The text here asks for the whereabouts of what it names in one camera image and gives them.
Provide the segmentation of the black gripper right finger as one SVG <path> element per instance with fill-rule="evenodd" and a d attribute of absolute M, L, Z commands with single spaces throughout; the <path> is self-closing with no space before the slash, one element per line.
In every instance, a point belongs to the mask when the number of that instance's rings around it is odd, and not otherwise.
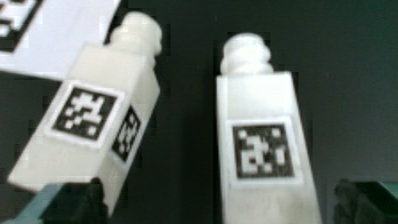
<path fill-rule="evenodd" d="M 341 179 L 334 195 L 334 224 L 398 224 L 398 182 Z"/>

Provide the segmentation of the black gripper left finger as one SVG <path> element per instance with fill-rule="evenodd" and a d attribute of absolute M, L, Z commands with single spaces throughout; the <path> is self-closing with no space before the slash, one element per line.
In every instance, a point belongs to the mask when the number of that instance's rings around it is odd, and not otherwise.
<path fill-rule="evenodd" d="M 5 224 L 108 224 L 103 183 L 51 183 Z"/>

